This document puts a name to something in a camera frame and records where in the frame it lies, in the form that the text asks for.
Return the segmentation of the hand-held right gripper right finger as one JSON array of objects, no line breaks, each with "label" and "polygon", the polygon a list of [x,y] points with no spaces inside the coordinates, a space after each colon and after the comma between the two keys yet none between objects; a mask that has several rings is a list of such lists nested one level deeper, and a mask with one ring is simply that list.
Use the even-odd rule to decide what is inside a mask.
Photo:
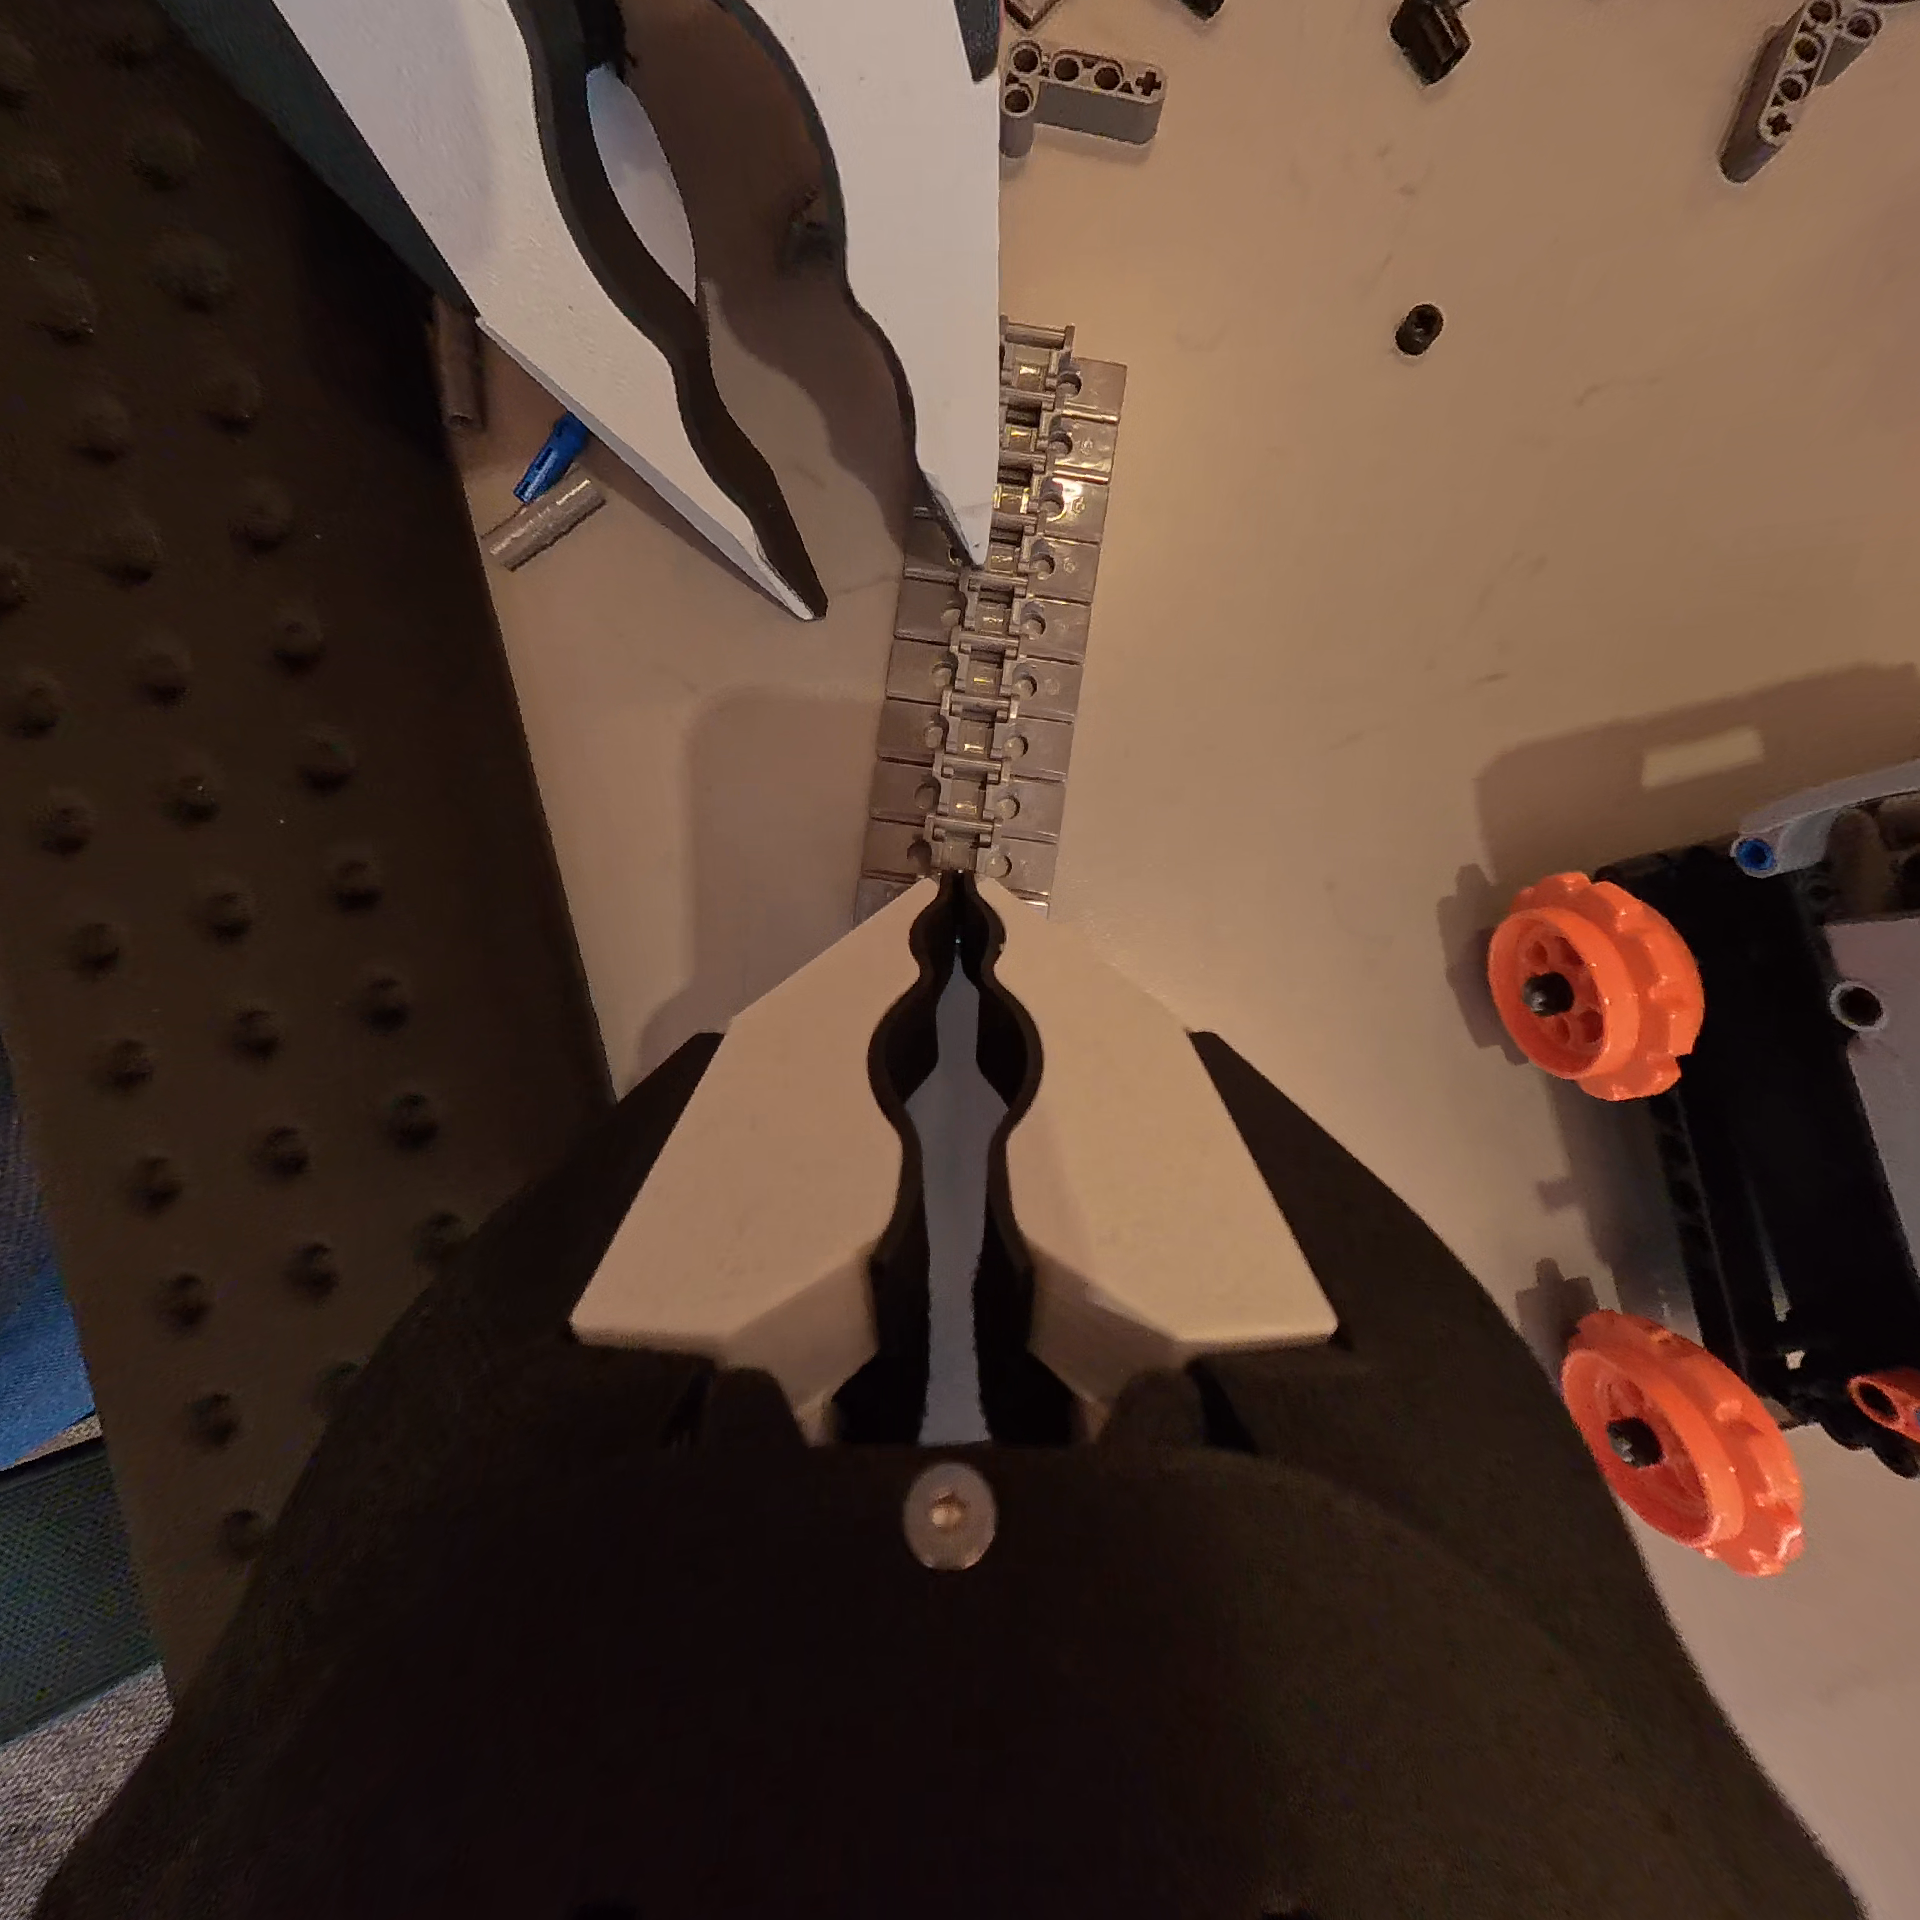
[{"label": "hand-held right gripper right finger", "polygon": [[963,880],[956,915],[1003,1104],[974,1283],[989,1438],[1069,1443],[1141,1376],[1331,1345],[1338,1311],[1181,1019],[995,880]]}]

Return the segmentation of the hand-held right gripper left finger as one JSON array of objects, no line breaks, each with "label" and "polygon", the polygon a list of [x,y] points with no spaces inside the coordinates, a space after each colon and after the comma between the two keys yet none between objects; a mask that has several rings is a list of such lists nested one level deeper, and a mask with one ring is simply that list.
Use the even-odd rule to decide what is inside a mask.
[{"label": "hand-held right gripper left finger", "polygon": [[950,883],[917,880],[739,1012],[569,1329],[775,1379],[805,1424],[915,1443],[929,1234],[905,1103],[937,1060]]}]

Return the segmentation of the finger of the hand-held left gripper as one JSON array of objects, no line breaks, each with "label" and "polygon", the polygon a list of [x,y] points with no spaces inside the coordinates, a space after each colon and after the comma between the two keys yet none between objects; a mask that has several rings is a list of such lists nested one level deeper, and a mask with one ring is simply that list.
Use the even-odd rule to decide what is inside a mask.
[{"label": "finger of the hand-held left gripper", "polygon": [[891,360],[929,506],[980,564],[998,483],[998,8],[703,11],[748,35],[806,127],[849,304]]},{"label": "finger of the hand-held left gripper", "polygon": [[483,331],[795,617],[827,592],[718,392],[675,169],[620,6],[292,2],[303,55]]}]

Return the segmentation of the grey clip plate assembly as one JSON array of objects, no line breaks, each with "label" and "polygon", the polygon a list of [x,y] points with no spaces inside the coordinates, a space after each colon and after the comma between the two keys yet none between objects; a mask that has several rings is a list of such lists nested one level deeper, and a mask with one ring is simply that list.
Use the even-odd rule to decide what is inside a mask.
[{"label": "grey clip plate assembly", "polygon": [[998,322],[986,560],[910,520],[853,924],[950,873],[1049,906],[1124,378],[1073,328]]}]

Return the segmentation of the grey perforated beam assembly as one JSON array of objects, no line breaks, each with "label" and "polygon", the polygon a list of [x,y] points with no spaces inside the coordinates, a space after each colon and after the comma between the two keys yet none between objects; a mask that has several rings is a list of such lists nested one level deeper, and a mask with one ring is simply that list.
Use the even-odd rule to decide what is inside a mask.
[{"label": "grey perforated beam assembly", "polygon": [[998,57],[998,155],[1031,153],[1039,128],[1147,147],[1162,130],[1165,68],[1014,38]]}]

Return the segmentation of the grey tube connector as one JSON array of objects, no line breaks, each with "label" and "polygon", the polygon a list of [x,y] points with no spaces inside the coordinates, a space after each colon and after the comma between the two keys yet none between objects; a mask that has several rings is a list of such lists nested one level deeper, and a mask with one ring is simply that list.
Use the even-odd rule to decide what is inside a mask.
[{"label": "grey tube connector", "polygon": [[519,572],[583,529],[606,504],[597,480],[575,471],[492,529],[483,540],[485,556],[501,570]]}]

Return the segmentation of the black toy car orange wheels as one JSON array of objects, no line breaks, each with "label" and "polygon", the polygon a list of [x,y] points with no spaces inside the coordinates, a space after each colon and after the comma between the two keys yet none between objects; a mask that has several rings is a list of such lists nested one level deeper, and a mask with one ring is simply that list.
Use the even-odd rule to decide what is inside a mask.
[{"label": "black toy car orange wheels", "polygon": [[1793,1426],[1916,1479],[1917,767],[1561,872],[1486,984],[1539,1071],[1650,1115],[1697,1336],[1586,1312],[1558,1386],[1612,1494],[1741,1578],[1805,1548]]}]

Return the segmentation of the black dimpled foam pad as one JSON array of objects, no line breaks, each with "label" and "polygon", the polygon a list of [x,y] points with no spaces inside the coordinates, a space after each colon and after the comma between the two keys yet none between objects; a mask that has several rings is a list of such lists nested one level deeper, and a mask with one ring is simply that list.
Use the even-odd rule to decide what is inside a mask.
[{"label": "black dimpled foam pad", "polygon": [[425,290],[157,6],[4,6],[4,1044],[182,1682],[609,1104]]}]

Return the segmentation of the person's leg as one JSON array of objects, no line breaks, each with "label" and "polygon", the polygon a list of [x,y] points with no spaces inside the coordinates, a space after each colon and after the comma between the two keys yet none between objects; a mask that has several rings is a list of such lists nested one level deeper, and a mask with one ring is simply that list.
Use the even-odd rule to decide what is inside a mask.
[{"label": "person's leg", "polygon": [[94,1415],[81,1332],[3,1063],[3,1471]]}]

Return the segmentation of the dark green cloth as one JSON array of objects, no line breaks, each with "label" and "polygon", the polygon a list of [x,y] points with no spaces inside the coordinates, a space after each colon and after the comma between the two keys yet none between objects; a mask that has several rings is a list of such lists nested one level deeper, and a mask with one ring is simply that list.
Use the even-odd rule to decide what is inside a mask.
[{"label": "dark green cloth", "polygon": [[101,1438],[3,1475],[3,1743],[86,1706],[159,1654]]}]

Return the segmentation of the grey angled holed beam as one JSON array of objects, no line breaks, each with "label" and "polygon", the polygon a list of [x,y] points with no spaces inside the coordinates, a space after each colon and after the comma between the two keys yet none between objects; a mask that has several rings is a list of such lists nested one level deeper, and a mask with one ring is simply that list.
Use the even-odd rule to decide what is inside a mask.
[{"label": "grey angled holed beam", "polygon": [[1794,6],[1755,55],[1718,145],[1718,177],[1750,184],[1793,140],[1811,99],[1850,72],[1882,38],[1893,6]]}]

